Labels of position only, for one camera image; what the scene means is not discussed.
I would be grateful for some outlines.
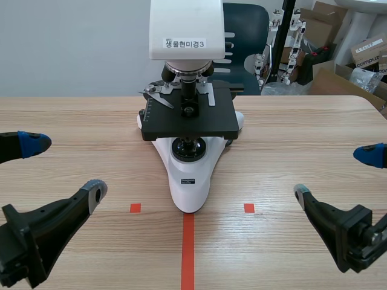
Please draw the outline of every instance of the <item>white sink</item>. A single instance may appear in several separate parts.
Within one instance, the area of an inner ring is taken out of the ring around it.
[[[387,14],[387,0],[335,0],[345,8],[373,14]]]

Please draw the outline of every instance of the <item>wood grain surface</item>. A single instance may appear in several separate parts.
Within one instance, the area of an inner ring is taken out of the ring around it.
[[[144,106],[140,97],[0,98],[0,132],[53,140],[42,155],[1,164],[0,205],[33,210],[93,178],[109,188],[38,289],[180,289],[183,214],[160,157],[137,128]],[[352,154],[387,143],[387,121],[350,96],[237,97],[235,107],[245,128],[195,214],[195,289],[385,290],[387,255],[360,274],[342,274],[293,186],[304,183],[345,210],[362,204],[380,219],[387,171]],[[131,203],[141,203],[141,213],[130,213]],[[244,203],[254,203],[255,214],[244,213]]]

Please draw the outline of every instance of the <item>red tape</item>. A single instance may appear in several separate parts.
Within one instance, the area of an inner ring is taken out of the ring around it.
[[[195,215],[193,213],[185,213],[183,216],[181,290],[195,290]]]

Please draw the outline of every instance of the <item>white microscope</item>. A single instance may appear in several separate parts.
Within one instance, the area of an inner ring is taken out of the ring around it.
[[[225,56],[224,33],[222,0],[151,2],[149,56],[166,63],[163,81],[141,92],[147,104],[137,123],[159,152],[172,199],[185,213],[204,205],[214,167],[244,124],[231,94],[243,86],[204,81],[213,74],[212,60]]]

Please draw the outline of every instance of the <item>microscope stage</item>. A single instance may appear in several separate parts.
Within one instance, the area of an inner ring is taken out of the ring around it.
[[[170,137],[223,137],[225,140],[238,138],[238,121],[232,102],[230,89],[214,88],[215,106],[209,106],[208,95],[198,94],[199,116],[181,116],[181,90],[175,89],[170,95],[160,94],[170,104],[171,109],[153,98],[148,98],[142,122],[145,141]]]

